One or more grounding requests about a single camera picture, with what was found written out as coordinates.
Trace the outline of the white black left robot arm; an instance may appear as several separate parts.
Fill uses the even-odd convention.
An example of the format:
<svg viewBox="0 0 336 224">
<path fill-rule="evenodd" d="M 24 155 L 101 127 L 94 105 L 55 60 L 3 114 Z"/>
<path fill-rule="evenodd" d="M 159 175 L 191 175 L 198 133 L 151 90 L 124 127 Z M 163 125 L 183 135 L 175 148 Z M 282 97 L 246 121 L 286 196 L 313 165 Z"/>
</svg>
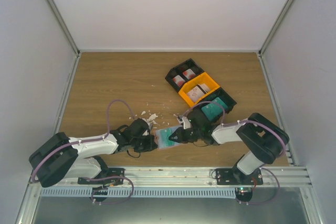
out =
<svg viewBox="0 0 336 224">
<path fill-rule="evenodd" d="M 141 154 L 157 149 L 150 130 L 151 124 L 136 119 L 131 125 L 99 136 L 75 138 L 64 132 L 56 133 L 29 157 L 32 182 L 40 183 L 43 188 L 69 178 L 76 178 L 82 185 L 120 185 L 124 171 L 114 172 L 101 156 L 129 150 Z"/>
</svg>

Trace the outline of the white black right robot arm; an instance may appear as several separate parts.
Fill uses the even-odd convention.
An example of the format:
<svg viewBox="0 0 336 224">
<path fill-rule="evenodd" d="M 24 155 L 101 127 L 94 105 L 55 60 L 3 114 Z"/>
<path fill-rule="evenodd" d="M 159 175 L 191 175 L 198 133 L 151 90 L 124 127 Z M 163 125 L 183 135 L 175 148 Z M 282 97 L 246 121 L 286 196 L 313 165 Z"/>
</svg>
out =
<svg viewBox="0 0 336 224">
<path fill-rule="evenodd" d="M 224 145 L 243 142 L 249 149 L 231 168 L 235 183 L 243 185 L 263 165 L 272 164 L 286 151 L 288 134 L 259 113 L 235 123 L 217 123 L 219 116 L 207 116 L 201 109 L 193 109 L 180 117 L 180 127 L 169 140 L 193 143 L 198 140 L 206 145 Z"/>
</svg>

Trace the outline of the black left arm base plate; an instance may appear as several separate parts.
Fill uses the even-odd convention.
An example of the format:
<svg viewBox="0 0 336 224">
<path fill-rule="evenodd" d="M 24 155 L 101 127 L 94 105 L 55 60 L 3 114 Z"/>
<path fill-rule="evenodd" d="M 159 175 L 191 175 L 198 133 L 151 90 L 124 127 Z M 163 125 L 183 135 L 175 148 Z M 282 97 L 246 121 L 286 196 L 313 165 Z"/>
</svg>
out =
<svg viewBox="0 0 336 224">
<path fill-rule="evenodd" d="M 123 177 L 125 173 L 124 168 L 108 168 L 105 171 L 101 171 L 95 178 L 87 179 L 80 177 L 77 183 L 79 185 L 122 185 Z"/>
</svg>

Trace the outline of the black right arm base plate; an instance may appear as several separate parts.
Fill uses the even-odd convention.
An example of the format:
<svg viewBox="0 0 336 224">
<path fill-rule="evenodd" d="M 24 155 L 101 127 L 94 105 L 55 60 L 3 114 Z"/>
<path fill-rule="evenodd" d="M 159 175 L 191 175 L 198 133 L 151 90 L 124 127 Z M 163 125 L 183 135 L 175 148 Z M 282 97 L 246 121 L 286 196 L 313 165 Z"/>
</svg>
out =
<svg viewBox="0 0 336 224">
<path fill-rule="evenodd" d="M 263 178 L 260 169 L 256 169 L 250 175 L 235 175 L 232 168 L 216 168 L 211 173 L 212 179 L 217 185 L 262 185 Z"/>
</svg>

